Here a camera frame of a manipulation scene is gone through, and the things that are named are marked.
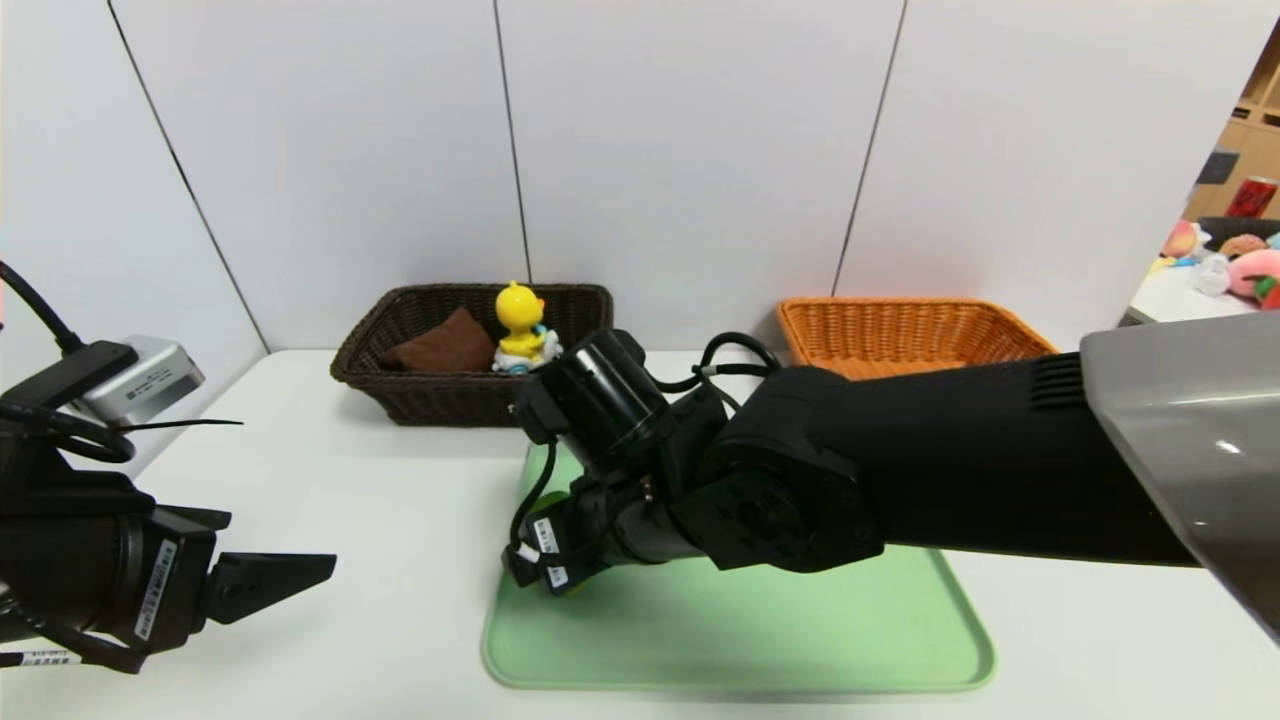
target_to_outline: white wall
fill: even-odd
[[[488,0],[116,0],[273,350],[383,292],[529,275]]]
[[[209,380],[163,418],[196,416],[264,348],[151,118],[108,5],[10,0],[4,20],[0,252],[86,341],[137,333],[182,342]],[[44,325],[9,295],[0,387],[56,359]],[[172,437],[138,433],[138,459],[124,468],[137,470]]]
[[[838,295],[1115,327],[1280,3],[910,0]]]
[[[902,0],[499,0],[532,277],[649,348],[828,295]]]

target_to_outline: yellow duck toy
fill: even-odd
[[[498,293],[494,302],[498,322],[511,334],[498,342],[493,356],[494,370],[518,375],[559,356],[559,337],[541,324],[545,306],[545,300],[515,281]]]

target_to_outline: wicker basket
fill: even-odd
[[[1199,223],[1202,231],[1212,236],[1213,240],[1206,242],[1204,249],[1213,252],[1221,250],[1224,242],[1238,234],[1256,234],[1266,240],[1280,232],[1280,220],[1265,218],[1201,218],[1196,222]]]
[[[978,300],[801,297],[778,305],[797,365],[850,379],[1057,352],[1016,315]]]
[[[399,425],[513,427],[508,407],[527,377],[499,373],[412,373],[388,370],[383,354],[443,323],[466,307],[498,341],[494,300],[504,284],[422,284],[393,290],[378,301],[338,350],[329,373],[366,393]],[[547,327],[564,347],[591,331],[613,327],[613,297],[594,284],[534,284],[547,300]]]

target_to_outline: soda can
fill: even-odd
[[[1261,218],[1276,193],[1276,181],[1252,177],[1240,183],[1235,199],[1226,208],[1228,218]]]

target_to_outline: pink plush toy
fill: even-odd
[[[1253,299],[1253,281],[1249,275],[1275,275],[1280,278],[1280,250],[1256,250],[1240,255],[1226,269],[1231,275],[1231,295]]]

